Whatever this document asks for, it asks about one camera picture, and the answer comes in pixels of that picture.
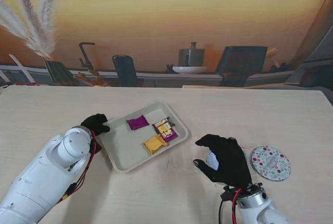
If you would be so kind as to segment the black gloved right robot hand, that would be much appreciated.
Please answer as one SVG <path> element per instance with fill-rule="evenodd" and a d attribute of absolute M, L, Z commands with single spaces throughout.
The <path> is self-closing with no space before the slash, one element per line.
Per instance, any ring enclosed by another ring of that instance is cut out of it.
<path fill-rule="evenodd" d="M 244 152 L 235 138 L 207 134 L 195 144 L 209 148 L 219 163 L 217 169 L 213 169 L 201 159 L 193 160 L 194 165 L 212 182 L 242 189 L 252 183 Z"/>

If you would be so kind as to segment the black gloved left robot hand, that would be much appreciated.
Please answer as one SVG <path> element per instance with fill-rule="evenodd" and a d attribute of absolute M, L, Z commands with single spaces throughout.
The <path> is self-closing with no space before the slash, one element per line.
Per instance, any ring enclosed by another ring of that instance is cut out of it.
<path fill-rule="evenodd" d="M 94 133 L 95 136 L 98 136 L 102 133 L 107 133 L 110 131 L 110 127 L 104 125 L 108 121 L 105 114 L 95 114 L 88 118 L 86 118 L 81 126 L 88 128 L 90 131 Z"/>

